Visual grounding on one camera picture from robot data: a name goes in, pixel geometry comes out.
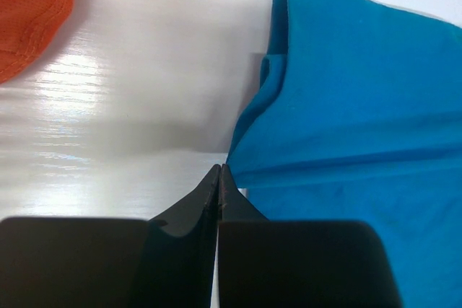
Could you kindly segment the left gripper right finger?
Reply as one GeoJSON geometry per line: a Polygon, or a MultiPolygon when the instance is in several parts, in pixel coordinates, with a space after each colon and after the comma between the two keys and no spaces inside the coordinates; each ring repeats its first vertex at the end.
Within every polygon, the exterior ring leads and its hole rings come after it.
{"type": "Polygon", "coordinates": [[[253,222],[268,219],[238,190],[230,167],[219,176],[218,286],[220,307],[238,307],[248,278],[248,244],[245,233],[253,222]]]}

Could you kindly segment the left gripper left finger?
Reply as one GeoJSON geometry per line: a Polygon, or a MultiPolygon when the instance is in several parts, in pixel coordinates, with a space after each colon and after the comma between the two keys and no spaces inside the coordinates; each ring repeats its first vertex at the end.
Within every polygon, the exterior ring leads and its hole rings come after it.
{"type": "Polygon", "coordinates": [[[164,307],[209,307],[217,243],[220,166],[149,221],[149,284],[164,307]]]}

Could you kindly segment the blue t shirt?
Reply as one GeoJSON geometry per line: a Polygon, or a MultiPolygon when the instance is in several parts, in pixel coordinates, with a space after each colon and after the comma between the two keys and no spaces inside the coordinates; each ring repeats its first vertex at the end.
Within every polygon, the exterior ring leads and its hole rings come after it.
{"type": "Polygon", "coordinates": [[[371,0],[273,0],[227,163],[272,219],[359,219],[406,307],[461,305],[461,29],[371,0]]]}

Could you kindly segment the orange t shirt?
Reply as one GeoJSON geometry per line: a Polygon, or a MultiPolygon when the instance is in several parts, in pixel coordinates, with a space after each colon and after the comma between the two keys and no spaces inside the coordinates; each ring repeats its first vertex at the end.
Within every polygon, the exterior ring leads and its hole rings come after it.
{"type": "Polygon", "coordinates": [[[1,82],[35,62],[74,7],[74,0],[1,0],[1,82]]]}

